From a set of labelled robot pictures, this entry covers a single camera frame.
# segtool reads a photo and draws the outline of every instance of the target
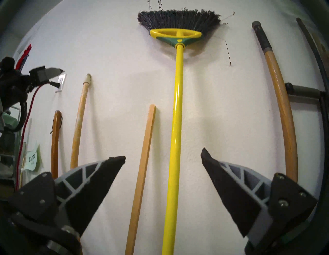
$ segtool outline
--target broom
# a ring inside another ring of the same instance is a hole
[[[211,11],[198,12],[187,9],[163,11],[160,9],[159,11],[142,11],[138,13],[137,20],[150,31],[152,37],[175,47],[177,51],[168,193],[162,246],[162,254],[173,254],[181,156],[184,48],[201,40],[209,31],[216,28],[220,19],[219,15]]]

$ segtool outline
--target wooden handle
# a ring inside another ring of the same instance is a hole
[[[53,120],[53,137],[51,140],[51,175],[53,179],[58,178],[58,138],[60,134],[60,126],[62,122],[62,114],[55,111]]]
[[[265,52],[265,58],[273,81],[276,99],[278,101],[280,111],[283,140],[285,145],[286,175],[297,182],[297,142],[288,94],[273,51],[269,50]]]
[[[146,177],[148,155],[150,153],[152,130],[153,130],[153,124],[154,124],[154,117],[155,117],[155,109],[156,109],[155,105],[150,105],[150,109],[148,111],[146,130],[145,130],[144,142],[143,142],[143,147],[142,147],[142,154],[140,156],[140,162],[139,162],[139,170],[138,170],[138,176],[137,176],[137,182],[136,182],[133,208],[131,210],[131,217],[130,217],[130,223],[129,223],[125,255],[134,254],[134,247],[135,247],[137,227],[138,227],[138,219],[139,219],[139,214],[140,214],[140,207],[142,204],[142,197],[143,197],[145,177]]]
[[[82,129],[83,114],[85,113],[85,106],[87,100],[88,89],[90,86],[91,75],[87,74],[87,77],[83,83],[82,94],[80,98],[77,120],[75,122],[73,144],[72,144],[72,154],[71,154],[71,166],[70,168],[76,168],[78,166],[79,158],[79,147],[80,147],[80,137]]]

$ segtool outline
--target wall outlet cover plate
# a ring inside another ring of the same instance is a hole
[[[55,93],[61,92],[63,90],[65,78],[66,78],[66,73],[65,74],[61,74],[58,77],[58,83],[60,84],[60,87],[55,91]]]

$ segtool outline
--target green plastic piece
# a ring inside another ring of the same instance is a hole
[[[203,39],[203,35],[198,38],[173,38],[173,37],[157,37],[158,40],[163,41],[173,47],[176,46],[176,44],[181,43],[185,46],[194,43],[196,41],[200,41]]]

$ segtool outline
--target broom bristles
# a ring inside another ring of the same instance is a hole
[[[182,28],[201,32],[205,36],[219,25],[219,16],[211,11],[182,9],[181,11],[142,11],[138,13],[137,20],[149,31],[159,28]]]

